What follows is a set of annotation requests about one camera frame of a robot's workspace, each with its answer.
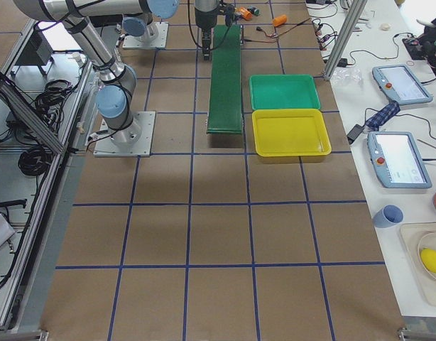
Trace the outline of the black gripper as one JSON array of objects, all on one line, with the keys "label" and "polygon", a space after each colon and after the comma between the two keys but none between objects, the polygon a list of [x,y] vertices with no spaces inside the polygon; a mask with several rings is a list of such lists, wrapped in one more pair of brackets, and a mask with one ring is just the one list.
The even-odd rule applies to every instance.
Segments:
[{"label": "black gripper", "polygon": [[217,25],[217,4],[195,4],[195,23],[201,30],[203,60],[212,59],[212,29]]}]

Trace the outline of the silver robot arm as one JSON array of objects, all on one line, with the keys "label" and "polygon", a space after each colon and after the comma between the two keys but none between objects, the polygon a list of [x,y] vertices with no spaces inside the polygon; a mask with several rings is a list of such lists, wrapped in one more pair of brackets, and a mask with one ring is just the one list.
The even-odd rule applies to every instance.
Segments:
[{"label": "silver robot arm", "polygon": [[116,145],[129,146],[141,135],[141,125],[130,110],[136,74],[108,49],[90,21],[91,16],[121,14],[124,18],[170,18],[178,1],[15,1],[16,7],[37,21],[61,23],[93,64],[104,88],[97,107]]},{"label": "silver robot arm", "polygon": [[[125,14],[121,26],[126,34],[125,43],[131,48],[147,49],[148,47],[162,48],[162,35],[167,33],[166,19],[173,17],[180,5],[179,1],[147,1],[147,9],[141,13]],[[187,25],[190,30],[193,26],[200,30],[198,41],[191,33],[193,43],[202,51],[205,60],[212,57],[212,51],[218,49],[224,39],[214,43],[212,35],[218,23],[218,17],[226,18],[226,26],[231,27],[233,22],[234,7],[225,1],[188,1]]]}]

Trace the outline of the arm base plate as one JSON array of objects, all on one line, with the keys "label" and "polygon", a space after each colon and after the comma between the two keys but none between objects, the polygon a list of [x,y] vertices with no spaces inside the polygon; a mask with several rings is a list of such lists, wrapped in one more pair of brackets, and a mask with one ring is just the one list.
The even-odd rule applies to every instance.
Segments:
[{"label": "arm base plate", "polygon": [[93,154],[96,157],[149,157],[153,141],[156,113],[135,112],[131,126],[116,132],[112,137],[104,134],[94,144]]},{"label": "arm base plate", "polygon": [[123,42],[125,50],[159,50],[165,49],[168,38],[169,23],[142,22],[123,23],[126,36]]}]

